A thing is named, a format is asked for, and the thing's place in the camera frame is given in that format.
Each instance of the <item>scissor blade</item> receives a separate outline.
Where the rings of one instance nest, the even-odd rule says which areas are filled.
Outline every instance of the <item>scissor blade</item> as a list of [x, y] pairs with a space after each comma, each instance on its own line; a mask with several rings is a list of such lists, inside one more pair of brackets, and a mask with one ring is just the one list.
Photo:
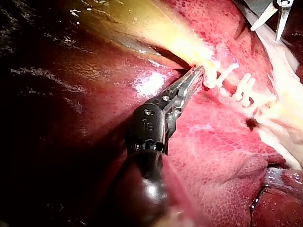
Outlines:
[[279, 41], [281, 39], [282, 33], [286, 25], [286, 21], [289, 16], [289, 12], [290, 8], [281, 8], [279, 12], [279, 19], [276, 27], [276, 41]]
[[268, 19], [270, 19], [278, 9], [274, 6], [274, 3], [271, 2], [265, 11], [261, 14], [258, 20], [255, 21], [255, 23], [251, 26], [250, 30], [254, 32], [259, 27], [261, 27]]

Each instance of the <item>surgical scissors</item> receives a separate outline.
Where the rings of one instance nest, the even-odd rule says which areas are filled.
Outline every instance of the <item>surgical scissors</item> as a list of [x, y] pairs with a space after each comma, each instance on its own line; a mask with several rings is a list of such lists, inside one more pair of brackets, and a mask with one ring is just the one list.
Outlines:
[[290, 13], [290, 9], [294, 0], [273, 0], [261, 14], [258, 20], [251, 26], [250, 30], [254, 32], [262, 26], [269, 18], [271, 18], [279, 10], [279, 19], [276, 27], [276, 41], [281, 39], [282, 33]]

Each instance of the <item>white suture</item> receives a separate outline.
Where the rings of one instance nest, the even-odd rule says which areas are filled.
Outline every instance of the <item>white suture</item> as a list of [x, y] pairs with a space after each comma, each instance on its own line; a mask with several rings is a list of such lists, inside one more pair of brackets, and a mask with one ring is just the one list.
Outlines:
[[250, 79], [251, 74], [250, 73], [246, 73], [242, 80], [240, 81], [237, 90], [235, 92], [235, 99], [237, 101], [240, 101], [242, 99], [242, 92], [244, 92], [245, 88], [246, 88], [246, 84], [248, 83], [248, 80]]
[[239, 67], [238, 63], [233, 63], [231, 64], [227, 69], [223, 69], [221, 72], [221, 75], [217, 79], [217, 86], [222, 87], [223, 86], [223, 81], [227, 78], [227, 76], [235, 69]]
[[251, 77], [247, 85], [245, 87], [245, 91], [243, 92], [243, 106], [248, 107], [250, 105], [250, 91], [252, 90], [252, 86], [254, 86], [256, 79]]

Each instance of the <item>surgical instrument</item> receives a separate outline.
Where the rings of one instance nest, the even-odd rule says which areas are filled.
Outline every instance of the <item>surgical instrument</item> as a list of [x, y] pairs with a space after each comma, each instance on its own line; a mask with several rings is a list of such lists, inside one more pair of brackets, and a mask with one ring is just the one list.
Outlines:
[[279, 10], [279, 18], [276, 28], [276, 41], [279, 41], [285, 29], [293, 2], [294, 0], [273, 0], [261, 14], [259, 19], [255, 21], [250, 30], [253, 32], [257, 30]]

